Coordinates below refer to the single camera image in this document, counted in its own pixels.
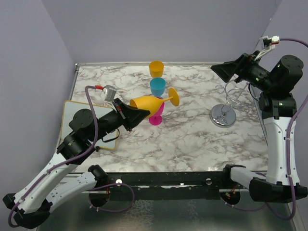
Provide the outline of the yellow wine glass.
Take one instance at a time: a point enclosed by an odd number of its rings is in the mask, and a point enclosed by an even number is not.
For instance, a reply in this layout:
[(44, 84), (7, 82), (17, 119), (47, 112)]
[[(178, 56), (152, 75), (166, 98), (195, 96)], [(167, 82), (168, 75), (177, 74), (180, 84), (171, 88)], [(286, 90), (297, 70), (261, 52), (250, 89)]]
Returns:
[(149, 72), (152, 78), (162, 77), (164, 73), (164, 64), (161, 61), (152, 61), (149, 64)]
[(150, 114), (146, 117), (149, 118), (153, 116), (166, 101), (170, 101), (174, 106), (179, 105), (180, 97), (178, 92), (173, 87), (171, 87), (168, 91), (168, 98), (160, 99), (152, 95), (144, 95), (131, 99), (129, 104), (132, 107), (150, 111)]

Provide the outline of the pink wine glass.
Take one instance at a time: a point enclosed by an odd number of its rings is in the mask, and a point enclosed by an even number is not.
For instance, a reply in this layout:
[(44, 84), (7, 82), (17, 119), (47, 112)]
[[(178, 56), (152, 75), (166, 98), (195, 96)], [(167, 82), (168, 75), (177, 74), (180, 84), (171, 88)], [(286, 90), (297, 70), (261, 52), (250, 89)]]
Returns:
[(153, 126), (158, 126), (162, 123), (163, 121), (163, 118), (162, 118), (162, 113), (163, 113), (163, 110), (164, 110), (164, 107), (165, 107), (165, 103), (162, 103), (160, 108), (157, 110), (157, 112), (149, 117), (149, 123)]

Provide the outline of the blue wine glass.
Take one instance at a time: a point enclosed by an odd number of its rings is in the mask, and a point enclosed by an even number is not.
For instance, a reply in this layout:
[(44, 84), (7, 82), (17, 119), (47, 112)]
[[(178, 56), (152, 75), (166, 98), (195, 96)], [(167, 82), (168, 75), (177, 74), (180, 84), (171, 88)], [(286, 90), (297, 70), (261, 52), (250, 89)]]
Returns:
[(161, 77), (155, 77), (150, 81), (150, 90), (152, 95), (161, 97), (165, 92), (166, 81)]

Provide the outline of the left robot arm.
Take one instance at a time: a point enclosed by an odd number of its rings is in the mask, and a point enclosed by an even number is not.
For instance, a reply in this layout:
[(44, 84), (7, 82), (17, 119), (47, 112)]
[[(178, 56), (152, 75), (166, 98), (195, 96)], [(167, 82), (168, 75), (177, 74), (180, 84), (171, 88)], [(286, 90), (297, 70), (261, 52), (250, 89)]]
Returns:
[(9, 221), (15, 221), (9, 224), (11, 227), (36, 228), (65, 201), (83, 191), (105, 187), (108, 176), (98, 165), (68, 183), (59, 183), (96, 151), (99, 139), (120, 126), (130, 131), (150, 115), (150, 111), (126, 105), (118, 98), (113, 105), (116, 108), (101, 118), (96, 117), (93, 106), (77, 111), (69, 123), (72, 132), (45, 168), (20, 192), (4, 196), (3, 202), (10, 209)]

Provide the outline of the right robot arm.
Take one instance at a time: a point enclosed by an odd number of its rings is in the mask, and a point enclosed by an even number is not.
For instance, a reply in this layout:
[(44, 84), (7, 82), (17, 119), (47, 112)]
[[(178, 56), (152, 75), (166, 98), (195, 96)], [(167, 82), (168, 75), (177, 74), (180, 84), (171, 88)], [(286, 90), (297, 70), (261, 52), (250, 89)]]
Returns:
[(247, 188), (257, 202), (289, 203), (307, 197), (296, 171), (294, 115), (299, 111), (291, 90), (303, 75), (303, 62), (296, 56), (283, 56), (271, 71), (255, 60), (256, 54), (242, 54), (237, 60), (211, 67), (224, 82), (237, 75), (235, 82), (247, 81), (261, 91), (258, 105), (268, 144), (268, 170), (265, 177), (244, 166), (226, 165), (221, 183), (232, 188), (237, 183)]

